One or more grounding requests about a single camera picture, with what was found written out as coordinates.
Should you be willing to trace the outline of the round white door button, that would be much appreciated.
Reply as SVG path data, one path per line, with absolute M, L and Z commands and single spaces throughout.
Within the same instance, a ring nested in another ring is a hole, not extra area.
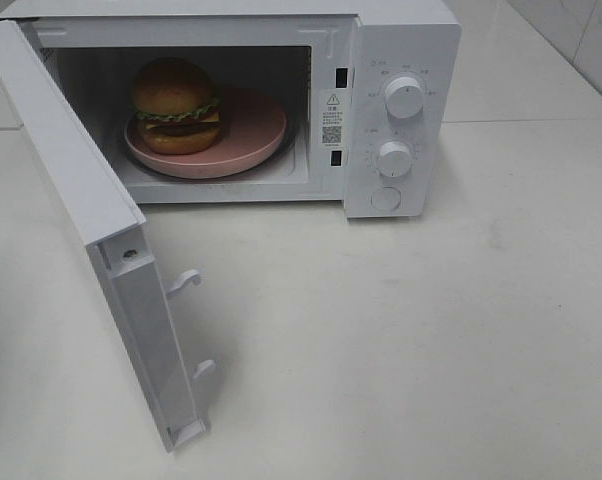
M 370 201 L 379 211 L 393 211 L 401 203 L 401 192 L 394 187 L 382 187 L 372 193 Z

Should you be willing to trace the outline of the white warning label sticker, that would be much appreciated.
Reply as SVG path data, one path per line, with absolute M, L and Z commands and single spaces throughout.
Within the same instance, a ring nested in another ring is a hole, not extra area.
M 320 92 L 319 140 L 324 147 L 340 147 L 346 120 L 345 94 L 337 89 Z

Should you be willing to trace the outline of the white microwave door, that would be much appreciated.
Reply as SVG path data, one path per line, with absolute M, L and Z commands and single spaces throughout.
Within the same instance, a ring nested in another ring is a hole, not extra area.
M 206 430 L 194 386 L 214 369 L 189 370 L 169 299 L 195 270 L 165 287 L 147 242 L 146 221 L 50 75 L 33 27 L 0 21 L 0 81 L 30 144 L 85 247 L 95 275 L 169 452 Z

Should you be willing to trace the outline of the pink round plate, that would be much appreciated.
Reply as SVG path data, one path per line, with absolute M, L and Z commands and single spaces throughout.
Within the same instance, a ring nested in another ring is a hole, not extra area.
M 254 89 L 226 87 L 221 93 L 220 135 L 209 148 L 185 155 L 152 151 L 142 140 L 137 120 L 128 120 L 124 138 L 133 157 L 172 177 L 203 180 L 244 172 L 264 162 L 281 145 L 287 127 L 283 108 Z

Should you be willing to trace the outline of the white microwave oven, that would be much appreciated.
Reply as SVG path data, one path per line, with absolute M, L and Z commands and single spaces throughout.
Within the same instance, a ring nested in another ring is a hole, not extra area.
M 2 20 L 33 27 L 44 65 L 137 207 L 338 200 L 350 218 L 423 209 L 461 35 L 443 2 L 16 1 Z M 219 179 L 176 178 L 142 165 L 124 138 L 136 113 L 131 86 L 141 67 L 162 57 L 202 68 L 220 105 L 226 87 L 271 97 L 296 131 L 293 147 Z M 386 110 L 382 88 L 403 72 L 423 81 L 425 102 L 399 120 Z M 319 140 L 325 89 L 345 94 L 340 147 Z M 413 154 L 410 172 L 399 178 L 377 167 L 389 141 Z M 371 205 L 382 187 L 401 192 L 395 210 Z

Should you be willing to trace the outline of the glass microwave turntable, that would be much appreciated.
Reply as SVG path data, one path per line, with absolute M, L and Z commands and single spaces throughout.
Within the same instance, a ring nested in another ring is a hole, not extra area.
M 209 180 L 243 174 L 285 155 L 295 143 L 296 131 L 283 114 L 258 120 L 236 113 L 224 121 L 212 145 L 196 153 L 167 155 L 150 150 L 134 119 L 127 122 L 124 138 L 132 156 L 155 172 L 188 180 Z

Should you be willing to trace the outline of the toy hamburger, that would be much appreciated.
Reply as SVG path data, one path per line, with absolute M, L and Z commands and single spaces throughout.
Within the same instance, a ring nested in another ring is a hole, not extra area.
M 141 67 L 131 100 L 139 135 L 155 153 L 197 153 L 220 135 L 216 87 L 202 68 L 184 59 L 162 57 Z

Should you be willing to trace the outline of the lower white timer knob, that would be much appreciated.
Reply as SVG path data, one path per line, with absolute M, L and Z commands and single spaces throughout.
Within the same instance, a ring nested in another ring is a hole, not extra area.
M 382 176 L 399 178 L 408 174 L 414 159 L 410 147 L 399 141 L 384 143 L 379 149 L 377 167 Z

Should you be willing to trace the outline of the upper white power knob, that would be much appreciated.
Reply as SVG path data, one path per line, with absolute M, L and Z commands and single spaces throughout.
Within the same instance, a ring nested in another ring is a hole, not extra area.
M 403 72 L 389 79 L 382 93 L 386 110 L 393 118 L 408 119 L 423 109 L 425 86 L 412 72 Z

